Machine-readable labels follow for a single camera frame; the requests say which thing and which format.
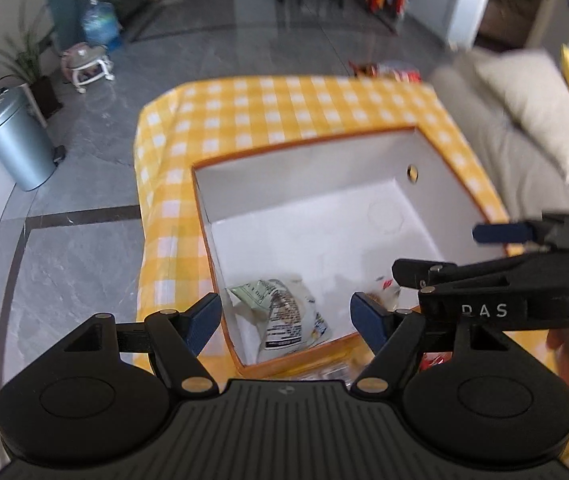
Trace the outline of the red biscuit snack packet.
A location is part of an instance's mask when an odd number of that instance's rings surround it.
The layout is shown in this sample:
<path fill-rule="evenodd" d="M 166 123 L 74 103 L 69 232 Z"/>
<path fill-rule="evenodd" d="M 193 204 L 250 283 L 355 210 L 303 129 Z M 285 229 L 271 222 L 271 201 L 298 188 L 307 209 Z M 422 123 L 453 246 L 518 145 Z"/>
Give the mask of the red biscuit snack packet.
<path fill-rule="evenodd" d="M 391 275 L 379 276 L 379 278 L 376 278 L 373 284 L 365 290 L 367 297 L 388 311 L 394 311 L 399 307 L 400 293 L 401 288 Z"/>

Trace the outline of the beige sofa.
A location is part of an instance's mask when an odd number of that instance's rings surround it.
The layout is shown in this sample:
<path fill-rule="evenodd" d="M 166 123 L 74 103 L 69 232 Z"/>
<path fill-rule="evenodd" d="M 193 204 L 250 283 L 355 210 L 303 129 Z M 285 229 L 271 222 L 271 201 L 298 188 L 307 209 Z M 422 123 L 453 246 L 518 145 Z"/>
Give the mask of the beige sofa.
<path fill-rule="evenodd" d="M 491 56 L 482 49 L 460 53 L 433 71 L 430 84 L 478 156 L 511 218 L 569 211 L 569 184 L 475 73 L 475 64 Z"/>

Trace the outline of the yellow checkered tablecloth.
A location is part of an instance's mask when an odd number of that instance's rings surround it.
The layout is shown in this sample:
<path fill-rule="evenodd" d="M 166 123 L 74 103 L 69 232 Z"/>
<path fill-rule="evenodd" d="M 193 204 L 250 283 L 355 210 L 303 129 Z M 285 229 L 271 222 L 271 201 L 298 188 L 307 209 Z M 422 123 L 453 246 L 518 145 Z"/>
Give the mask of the yellow checkered tablecloth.
<path fill-rule="evenodd" d="M 413 128 L 493 222 L 506 209 L 429 84 L 347 77 L 234 77 L 190 82 L 143 107 L 134 143 L 144 233 L 138 313 L 185 311 L 214 284 L 192 170 L 215 159 L 362 140 Z"/>

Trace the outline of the green white snack packet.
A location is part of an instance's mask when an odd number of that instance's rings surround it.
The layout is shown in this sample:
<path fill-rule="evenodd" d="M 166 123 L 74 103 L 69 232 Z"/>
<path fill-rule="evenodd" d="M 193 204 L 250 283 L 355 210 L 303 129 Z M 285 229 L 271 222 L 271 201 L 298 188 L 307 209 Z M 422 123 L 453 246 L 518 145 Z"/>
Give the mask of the green white snack packet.
<path fill-rule="evenodd" d="M 301 278 L 261 278 L 229 291 L 251 312 L 260 336 L 256 362 L 287 356 L 323 344 L 330 327 Z"/>

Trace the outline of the orange cardboard box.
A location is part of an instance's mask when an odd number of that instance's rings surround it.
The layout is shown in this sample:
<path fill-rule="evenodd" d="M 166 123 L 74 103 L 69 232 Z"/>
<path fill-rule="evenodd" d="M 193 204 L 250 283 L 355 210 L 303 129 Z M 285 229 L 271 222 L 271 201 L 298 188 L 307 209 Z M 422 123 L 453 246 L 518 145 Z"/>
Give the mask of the orange cardboard box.
<path fill-rule="evenodd" d="M 240 375 L 276 377 L 347 356 L 362 345 L 355 292 L 370 292 L 399 258 L 468 264 L 505 256 L 474 226 L 493 212 L 418 129 L 294 142 L 199 162 L 196 206 L 222 333 Z M 297 278 L 329 335 L 317 346 L 261 360 L 260 333 L 234 286 Z"/>

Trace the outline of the cream cushion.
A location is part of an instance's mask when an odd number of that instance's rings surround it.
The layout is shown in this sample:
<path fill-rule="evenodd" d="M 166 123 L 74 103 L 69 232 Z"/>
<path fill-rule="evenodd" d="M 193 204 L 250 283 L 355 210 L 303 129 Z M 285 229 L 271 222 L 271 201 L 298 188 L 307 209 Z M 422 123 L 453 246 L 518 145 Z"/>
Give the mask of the cream cushion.
<path fill-rule="evenodd" d="M 569 88 L 544 50 L 520 50 L 475 63 L 475 73 L 569 184 Z"/>

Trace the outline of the red snack bags far edge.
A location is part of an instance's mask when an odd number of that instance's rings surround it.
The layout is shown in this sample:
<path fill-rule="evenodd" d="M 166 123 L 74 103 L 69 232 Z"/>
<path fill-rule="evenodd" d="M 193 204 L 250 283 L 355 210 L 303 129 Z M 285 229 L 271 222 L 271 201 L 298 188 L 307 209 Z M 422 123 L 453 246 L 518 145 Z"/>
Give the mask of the red snack bags far edge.
<path fill-rule="evenodd" d="M 421 82 L 420 70 L 411 64 L 399 61 L 379 63 L 353 63 L 350 68 L 355 77 L 385 78 L 400 82 Z"/>

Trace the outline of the grey metal trash can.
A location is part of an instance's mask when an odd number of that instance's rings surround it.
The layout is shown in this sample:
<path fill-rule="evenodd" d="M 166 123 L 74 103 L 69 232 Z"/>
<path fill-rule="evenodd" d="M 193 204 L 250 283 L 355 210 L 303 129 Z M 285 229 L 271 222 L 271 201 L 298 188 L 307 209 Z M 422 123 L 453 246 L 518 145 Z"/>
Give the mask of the grey metal trash can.
<path fill-rule="evenodd" d="M 23 87 L 0 89 L 0 162 L 24 192 L 36 190 L 66 156 L 54 145 L 39 117 L 39 108 Z"/>

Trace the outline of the small white round stool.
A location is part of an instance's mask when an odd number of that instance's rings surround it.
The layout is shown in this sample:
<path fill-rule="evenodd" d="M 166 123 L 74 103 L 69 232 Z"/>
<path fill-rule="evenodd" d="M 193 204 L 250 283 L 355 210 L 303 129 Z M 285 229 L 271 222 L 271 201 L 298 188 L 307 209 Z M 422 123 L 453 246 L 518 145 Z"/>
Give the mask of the small white round stool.
<path fill-rule="evenodd" d="M 90 46 L 86 42 L 62 53 L 61 70 L 79 94 L 85 94 L 86 87 L 100 79 L 115 80 L 113 62 L 106 47 Z"/>

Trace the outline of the potted green plant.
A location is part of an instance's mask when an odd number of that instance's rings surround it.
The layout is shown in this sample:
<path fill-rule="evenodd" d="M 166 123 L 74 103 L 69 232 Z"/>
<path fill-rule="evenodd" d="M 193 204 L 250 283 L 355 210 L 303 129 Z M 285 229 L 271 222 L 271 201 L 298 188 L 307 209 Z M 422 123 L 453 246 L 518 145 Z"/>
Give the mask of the potted green plant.
<path fill-rule="evenodd" d="M 43 4 L 29 23 L 26 19 L 26 1 L 22 0 L 18 10 L 18 38 L 4 35 L 7 47 L 0 48 L 0 66 L 8 72 L 4 78 L 19 79 L 30 90 L 40 114 L 49 119 L 62 103 L 58 100 L 51 79 L 42 70 L 40 57 L 53 47 L 53 35 L 56 26 L 51 25 L 45 32 L 40 32 L 40 25 L 47 12 Z"/>

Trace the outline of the blue water jug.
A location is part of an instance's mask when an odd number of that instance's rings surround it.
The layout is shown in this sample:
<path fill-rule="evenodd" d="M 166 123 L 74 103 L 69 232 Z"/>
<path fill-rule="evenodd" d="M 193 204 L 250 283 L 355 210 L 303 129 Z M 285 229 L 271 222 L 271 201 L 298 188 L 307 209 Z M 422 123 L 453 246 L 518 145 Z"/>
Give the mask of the blue water jug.
<path fill-rule="evenodd" d="M 82 24 L 85 39 L 91 47 L 105 47 L 108 51 L 121 47 L 121 27 L 114 5 L 108 1 L 87 0 Z"/>

